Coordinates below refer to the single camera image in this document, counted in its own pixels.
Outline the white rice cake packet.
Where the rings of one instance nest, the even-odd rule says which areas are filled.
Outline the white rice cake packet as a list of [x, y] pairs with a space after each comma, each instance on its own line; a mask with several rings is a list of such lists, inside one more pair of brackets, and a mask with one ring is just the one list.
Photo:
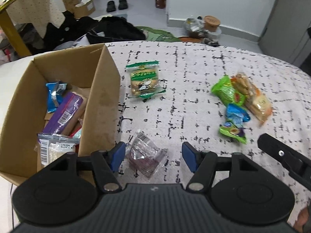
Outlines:
[[45, 167], [66, 153], [75, 153], [79, 138], [60, 134], [38, 134], [39, 156], [41, 166]]

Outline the clear purple snack packet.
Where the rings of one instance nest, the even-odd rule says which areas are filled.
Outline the clear purple snack packet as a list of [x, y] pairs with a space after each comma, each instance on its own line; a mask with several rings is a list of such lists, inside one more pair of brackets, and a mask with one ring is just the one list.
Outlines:
[[168, 150], [159, 148], [142, 130], [138, 130], [127, 149], [126, 157], [130, 165], [140, 171], [146, 178], [157, 171]]

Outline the red white snack packet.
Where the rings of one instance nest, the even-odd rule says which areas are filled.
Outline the red white snack packet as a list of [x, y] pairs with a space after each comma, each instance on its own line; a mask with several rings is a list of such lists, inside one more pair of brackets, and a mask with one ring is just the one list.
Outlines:
[[82, 125], [80, 123], [77, 123], [73, 130], [70, 133], [70, 137], [80, 139], [82, 134]]

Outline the blue green snack packet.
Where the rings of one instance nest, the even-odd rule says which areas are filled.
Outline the blue green snack packet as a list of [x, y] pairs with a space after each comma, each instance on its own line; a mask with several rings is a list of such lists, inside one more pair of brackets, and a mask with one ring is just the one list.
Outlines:
[[226, 121], [219, 127], [219, 133], [246, 144], [247, 138], [244, 132], [244, 123], [250, 121], [249, 114], [242, 107], [230, 103], [227, 105], [225, 118]]

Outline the purple long snack package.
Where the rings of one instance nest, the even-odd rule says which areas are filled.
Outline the purple long snack package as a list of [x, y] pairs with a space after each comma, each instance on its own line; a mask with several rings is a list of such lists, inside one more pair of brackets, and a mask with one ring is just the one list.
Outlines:
[[68, 92], [54, 112], [42, 133], [69, 135], [87, 105], [87, 97]]

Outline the orange biscuit packet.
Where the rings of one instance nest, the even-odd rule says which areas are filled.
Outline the orange biscuit packet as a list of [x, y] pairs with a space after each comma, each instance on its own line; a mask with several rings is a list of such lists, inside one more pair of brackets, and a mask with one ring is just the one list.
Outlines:
[[237, 73], [230, 80], [234, 89], [246, 97], [244, 105], [262, 126], [273, 113], [270, 100], [251, 82], [245, 73]]

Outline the light green snack packet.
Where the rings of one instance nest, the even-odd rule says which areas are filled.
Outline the light green snack packet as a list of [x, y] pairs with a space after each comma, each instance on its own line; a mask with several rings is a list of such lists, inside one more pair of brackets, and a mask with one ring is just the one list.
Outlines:
[[221, 100], [224, 106], [228, 106], [229, 104], [242, 106], [246, 100], [246, 96], [233, 87], [228, 75], [224, 75], [219, 79], [219, 81], [212, 86], [211, 92]]

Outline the brown cardboard box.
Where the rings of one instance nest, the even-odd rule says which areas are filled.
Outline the brown cardboard box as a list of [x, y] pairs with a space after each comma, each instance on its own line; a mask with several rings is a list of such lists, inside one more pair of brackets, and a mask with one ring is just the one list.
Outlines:
[[1, 176], [20, 185], [55, 157], [110, 150], [116, 141], [120, 74], [104, 44], [30, 61], [1, 129]]

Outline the green white cracker packet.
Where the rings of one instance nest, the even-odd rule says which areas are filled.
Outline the green white cracker packet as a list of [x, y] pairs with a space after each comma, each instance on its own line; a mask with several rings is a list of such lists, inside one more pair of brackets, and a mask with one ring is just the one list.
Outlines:
[[130, 75], [131, 98], [148, 99], [166, 92], [159, 84], [158, 67], [158, 61], [137, 62], [125, 67]]

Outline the sneaker on floor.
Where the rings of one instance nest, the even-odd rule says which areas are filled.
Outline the sneaker on floor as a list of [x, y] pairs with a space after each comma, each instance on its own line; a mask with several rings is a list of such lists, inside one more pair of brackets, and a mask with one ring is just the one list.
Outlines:
[[202, 39], [201, 43], [208, 45], [208, 46], [211, 46], [211, 47], [219, 47], [220, 46], [218, 38], [205, 37]]

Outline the grey wardrobe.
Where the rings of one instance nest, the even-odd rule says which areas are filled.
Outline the grey wardrobe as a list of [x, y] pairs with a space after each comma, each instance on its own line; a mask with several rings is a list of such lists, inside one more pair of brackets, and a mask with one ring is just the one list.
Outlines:
[[266, 55], [301, 67], [310, 56], [310, 0], [276, 0], [259, 47]]

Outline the green floor mat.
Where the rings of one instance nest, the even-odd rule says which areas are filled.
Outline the green floor mat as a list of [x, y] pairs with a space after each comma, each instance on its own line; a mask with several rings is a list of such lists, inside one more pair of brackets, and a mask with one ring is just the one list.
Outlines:
[[147, 26], [137, 26], [144, 35], [147, 41], [151, 42], [180, 42], [181, 40], [175, 37], [170, 32], [166, 32], [165, 30], [158, 30]]

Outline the black clothes pile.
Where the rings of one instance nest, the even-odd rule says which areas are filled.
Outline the black clothes pile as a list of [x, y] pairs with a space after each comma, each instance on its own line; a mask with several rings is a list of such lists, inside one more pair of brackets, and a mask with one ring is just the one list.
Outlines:
[[90, 44], [122, 42], [122, 41], [145, 41], [145, 34], [123, 17], [108, 16], [101, 20], [83, 16], [75, 19], [69, 11], [63, 12], [65, 20], [57, 28], [48, 23], [43, 38], [43, 47], [46, 51], [52, 51], [66, 42], [77, 42], [85, 36]]

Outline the grey plastic bag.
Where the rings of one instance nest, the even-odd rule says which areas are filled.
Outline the grey plastic bag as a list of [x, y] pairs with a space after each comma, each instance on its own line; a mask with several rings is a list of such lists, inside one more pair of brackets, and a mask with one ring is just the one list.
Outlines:
[[183, 27], [190, 37], [202, 37], [204, 34], [204, 23], [201, 17], [187, 18]]

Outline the brown lidded jar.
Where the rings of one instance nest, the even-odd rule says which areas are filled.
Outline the brown lidded jar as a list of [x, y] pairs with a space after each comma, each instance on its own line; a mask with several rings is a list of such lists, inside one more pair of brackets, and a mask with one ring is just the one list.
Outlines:
[[211, 15], [204, 17], [204, 28], [210, 32], [215, 32], [220, 25], [220, 20]]

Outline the left black slipper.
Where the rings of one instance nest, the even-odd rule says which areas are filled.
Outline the left black slipper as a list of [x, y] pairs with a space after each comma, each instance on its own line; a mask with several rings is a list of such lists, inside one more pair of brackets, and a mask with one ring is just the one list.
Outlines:
[[115, 12], [115, 11], [116, 11], [115, 2], [114, 1], [108, 1], [106, 12], [111, 13], [111, 12]]

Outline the black slipper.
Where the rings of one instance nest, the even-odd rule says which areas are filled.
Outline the black slipper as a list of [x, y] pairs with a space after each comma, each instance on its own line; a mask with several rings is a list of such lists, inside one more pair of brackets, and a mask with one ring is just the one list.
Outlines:
[[115, 11], [116, 11], [115, 2], [114, 1], [108, 1], [106, 12], [111, 13], [111, 12], [115, 12]]
[[128, 9], [127, 0], [119, 0], [118, 10], [126, 10]]

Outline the small open cardboard box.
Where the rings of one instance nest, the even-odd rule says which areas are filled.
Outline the small open cardboard box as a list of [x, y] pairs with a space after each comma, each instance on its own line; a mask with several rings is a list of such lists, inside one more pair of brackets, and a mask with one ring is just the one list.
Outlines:
[[81, 2], [74, 6], [73, 14], [76, 19], [84, 16], [89, 16], [95, 11], [93, 0], [81, 0]]

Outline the right black slipper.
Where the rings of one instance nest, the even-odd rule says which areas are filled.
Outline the right black slipper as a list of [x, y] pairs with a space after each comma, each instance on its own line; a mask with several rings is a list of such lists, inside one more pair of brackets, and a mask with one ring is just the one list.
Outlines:
[[127, 0], [119, 0], [118, 10], [126, 10], [128, 9]]

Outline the cream dotted tablecloth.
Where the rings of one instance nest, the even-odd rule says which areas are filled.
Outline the cream dotted tablecloth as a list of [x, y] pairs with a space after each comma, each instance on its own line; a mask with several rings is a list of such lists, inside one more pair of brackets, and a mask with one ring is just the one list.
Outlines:
[[60, 28], [65, 20], [54, 0], [15, 0], [6, 11], [15, 23], [31, 23], [40, 37], [45, 36], [48, 23]]

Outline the yellow wooden table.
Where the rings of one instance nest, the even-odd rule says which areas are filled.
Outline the yellow wooden table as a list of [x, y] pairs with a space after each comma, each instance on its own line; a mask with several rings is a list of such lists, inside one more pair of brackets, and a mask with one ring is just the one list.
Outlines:
[[21, 36], [19, 35], [17, 29], [13, 25], [13, 22], [6, 11], [7, 8], [15, 1], [17, 0], [8, 0], [1, 5], [0, 26], [3, 32], [6, 34], [9, 43], [17, 52], [19, 57], [31, 56], [31, 52], [24, 44]]

